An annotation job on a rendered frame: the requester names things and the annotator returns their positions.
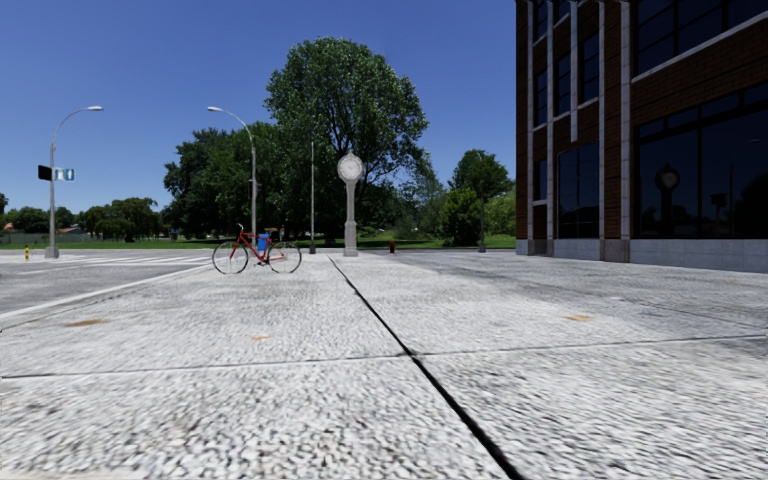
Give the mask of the grey pole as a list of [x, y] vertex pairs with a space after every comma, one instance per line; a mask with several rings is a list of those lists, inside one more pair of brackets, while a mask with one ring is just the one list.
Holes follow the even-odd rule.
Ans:
[[310, 244], [309, 254], [316, 253], [315, 245], [315, 163], [314, 163], [314, 141], [310, 142]]

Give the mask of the red brick building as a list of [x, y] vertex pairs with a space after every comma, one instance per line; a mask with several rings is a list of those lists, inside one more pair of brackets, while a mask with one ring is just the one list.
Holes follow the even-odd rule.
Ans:
[[768, 273], [768, 0], [516, 0], [516, 249]]

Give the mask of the trees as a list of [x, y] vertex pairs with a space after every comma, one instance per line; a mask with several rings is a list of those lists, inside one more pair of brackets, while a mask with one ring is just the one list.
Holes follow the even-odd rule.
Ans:
[[[163, 227], [162, 215], [154, 210], [156, 205], [157, 202], [151, 198], [130, 197], [92, 206], [79, 213], [57, 207], [54, 230], [79, 228], [99, 239], [133, 241], [155, 238]], [[7, 224], [11, 224], [16, 232], [47, 234], [49, 211], [25, 206], [0, 213], [0, 231]]]
[[[267, 83], [270, 118], [250, 127], [256, 148], [257, 228], [310, 232], [314, 141], [315, 233], [344, 231], [346, 191], [338, 161], [352, 150], [364, 173], [355, 218], [365, 231], [435, 230], [445, 189], [420, 138], [428, 122], [415, 87], [367, 46], [330, 37], [290, 48]], [[250, 223], [246, 131], [196, 131], [166, 167], [163, 217], [186, 235], [230, 234]]]

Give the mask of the red bicycle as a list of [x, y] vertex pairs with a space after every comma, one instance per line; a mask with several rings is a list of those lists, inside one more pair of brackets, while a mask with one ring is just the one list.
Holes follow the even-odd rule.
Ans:
[[233, 241], [219, 244], [212, 254], [212, 263], [217, 271], [222, 274], [237, 274], [248, 265], [249, 259], [254, 257], [258, 265], [267, 265], [276, 273], [292, 273], [298, 269], [302, 260], [300, 249], [290, 241], [268, 241], [267, 250], [263, 253], [257, 251], [257, 235], [243, 230], [239, 224], [240, 232]]

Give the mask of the grey street lamp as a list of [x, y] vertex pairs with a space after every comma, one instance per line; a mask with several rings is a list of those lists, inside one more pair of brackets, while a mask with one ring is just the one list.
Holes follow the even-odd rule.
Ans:
[[76, 109], [72, 112], [70, 112], [67, 116], [65, 116], [56, 126], [56, 129], [54, 130], [53, 139], [51, 141], [50, 147], [49, 147], [49, 165], [46, 168], [46, 171], [48, 172], [48, 182], [49, 182], [49, 244], [45, 248], [44, 254], [46, 259], [58, 259], [59, 258], [59, 250], [56, 246], [56, 222], [55, 222], [55, 215], [56, 215], [56, 204], [55, 204], [55, 182], [56, 182], [56, 167], [55, 167], [55, 150], [57, 145], [57, 138], [60, 129], [62, 126], [74, 115], [80, 113], [80, 112], [86, 112], [86, 111], [103, 111], [104, 107], [100, 105], [92, 105], [87, 106], [83, 108]]
[[251, 156], [251, 172], [250, 172], [250, 223], [251, 223], [251, 233], [256, 234], [257, 233], [257, 192], [258, 192], [258, 182], [256, 179], [256, 148], [255, 148], [255, 142], [253, 138], [252, 131], [249, 127], [249, 125], [242, 120], [239, 116], [232, 113], [231, 111], [228, 111], [226, 109], [222, 109], [216, 106], [207, 106], [206, 110], [209, 112], [220, 112], [224, 113], [232, 118], [234, 118], [246, 131], [248, 135], [248, 140], [250, 144], [250, 156]]

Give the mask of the grey street clock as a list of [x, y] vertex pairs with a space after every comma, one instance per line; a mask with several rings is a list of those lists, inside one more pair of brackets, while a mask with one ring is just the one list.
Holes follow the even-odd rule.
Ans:
[[349, 150], [337, 164], [339, 178], [346, 187], [346, 221], [344, 224], [344, 255], [356, 257], [357, 250], [357, 224], [355, 221], [355, 189], [364, 173], [362, 160]]

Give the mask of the tree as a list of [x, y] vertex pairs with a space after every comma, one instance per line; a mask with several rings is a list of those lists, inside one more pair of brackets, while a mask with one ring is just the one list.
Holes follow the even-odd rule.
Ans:
[[472, 149], [455, 167], [440, 211], [440, 232], [447, 245], [479, 242], [481, 189], [485, 196], [485, 235], [515, 235], [516, 181], [494, 154]]

